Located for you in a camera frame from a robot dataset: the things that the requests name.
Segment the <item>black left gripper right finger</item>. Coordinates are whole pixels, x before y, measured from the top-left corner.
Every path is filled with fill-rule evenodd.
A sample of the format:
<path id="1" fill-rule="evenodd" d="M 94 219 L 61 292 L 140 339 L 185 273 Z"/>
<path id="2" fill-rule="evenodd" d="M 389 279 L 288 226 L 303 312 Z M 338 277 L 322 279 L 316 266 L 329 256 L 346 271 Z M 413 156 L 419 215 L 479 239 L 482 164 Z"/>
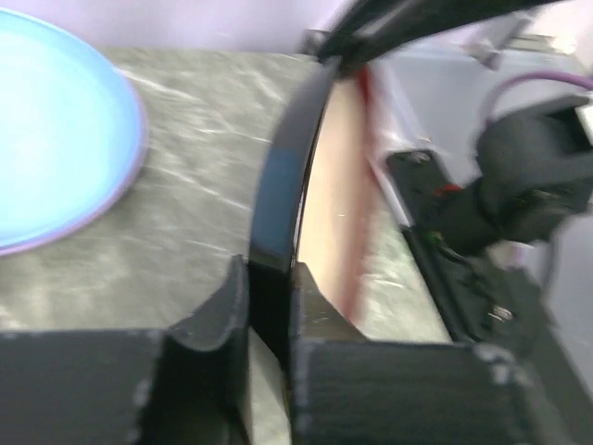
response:
<path id="1" fill-rule="evenodd" d="M 370 340 L 296 267 L 290 312 L 295 444 L 533 444 L 526 382 L 491 344 Z"/>

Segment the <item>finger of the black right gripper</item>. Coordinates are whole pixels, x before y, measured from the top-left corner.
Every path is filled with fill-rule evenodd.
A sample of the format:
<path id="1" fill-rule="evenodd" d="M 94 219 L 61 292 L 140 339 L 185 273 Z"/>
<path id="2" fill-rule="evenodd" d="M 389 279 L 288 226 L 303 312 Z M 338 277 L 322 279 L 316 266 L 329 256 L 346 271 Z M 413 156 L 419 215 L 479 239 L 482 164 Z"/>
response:
<path id="1" fill-rule="evenodd" d="M 539 0 L 357 1 L 325 34 L 314 56 L 321 63 L 338 62 L 339 72 L 348 76 L 412 41 L 545 4 Z"/>

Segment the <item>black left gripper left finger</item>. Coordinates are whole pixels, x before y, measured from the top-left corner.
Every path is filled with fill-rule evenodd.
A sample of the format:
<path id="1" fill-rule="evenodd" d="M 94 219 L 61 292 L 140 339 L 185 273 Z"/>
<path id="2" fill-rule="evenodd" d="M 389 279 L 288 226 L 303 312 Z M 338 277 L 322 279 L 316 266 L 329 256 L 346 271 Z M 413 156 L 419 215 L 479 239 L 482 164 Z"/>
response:
<path id="1" fill-rule="evenodd" d="M 248 273 L 165 329 L 5 332 L 5 444 L 247 444 Z"/>

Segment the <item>dark red plate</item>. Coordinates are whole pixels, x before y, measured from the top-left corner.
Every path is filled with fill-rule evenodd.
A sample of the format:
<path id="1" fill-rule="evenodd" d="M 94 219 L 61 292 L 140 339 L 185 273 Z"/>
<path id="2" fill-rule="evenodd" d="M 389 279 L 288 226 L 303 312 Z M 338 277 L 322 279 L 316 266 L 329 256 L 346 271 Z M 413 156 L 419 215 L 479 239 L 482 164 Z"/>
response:
<path id="1" fill-rule="evenodd" d="M 250 322 L 283 371 L 299 262 L 351 320 L 373 207 L 367 68 L 342 77 L 337 60 L 296 89 L 272 137 L 256 194 L 248 253 Z"/>

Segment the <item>light blue plate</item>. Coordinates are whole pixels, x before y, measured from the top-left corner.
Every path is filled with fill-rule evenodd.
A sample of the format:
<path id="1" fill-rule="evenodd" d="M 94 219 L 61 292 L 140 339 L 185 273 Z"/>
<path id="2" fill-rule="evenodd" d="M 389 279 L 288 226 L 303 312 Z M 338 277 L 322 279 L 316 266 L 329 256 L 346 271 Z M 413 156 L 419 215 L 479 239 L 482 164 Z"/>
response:
<path id="1" fill-rule="evenodd" d="M 147 155 L 144 105 L 99 51 L 1 12 L 1 251 L 63 238 L 108 211 Z"/>

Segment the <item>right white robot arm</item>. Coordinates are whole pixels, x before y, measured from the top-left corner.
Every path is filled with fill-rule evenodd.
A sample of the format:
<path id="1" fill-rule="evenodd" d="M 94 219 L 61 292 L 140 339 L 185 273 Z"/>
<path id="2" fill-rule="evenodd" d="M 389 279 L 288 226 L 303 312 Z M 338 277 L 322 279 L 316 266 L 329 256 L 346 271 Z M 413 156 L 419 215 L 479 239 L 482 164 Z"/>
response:
<path id="1" fill-rule="evenodd" d="M 474 22 L 504 18 L 529 1 L 358 1 L 316 49 L 320 61 L 337 57 L 349 75 L 413 41 Z M 530 81 L 578 88 L 567 95 L 496 116 L 510 89 Z M 577 117 L 588 104 L 590 78 L 531 71 L 509 78 L 484 98 L 475 139 L 479 175 L 451 183 L 436 152 L 398 151 L 374 164 L 394 195 L 397 219 L 441 237 L 447 248 L 475 255 L 501 240 L 530 244 L 549 238 L 567 218 L 586 210 L 592 190 L 592 146 Z"/>

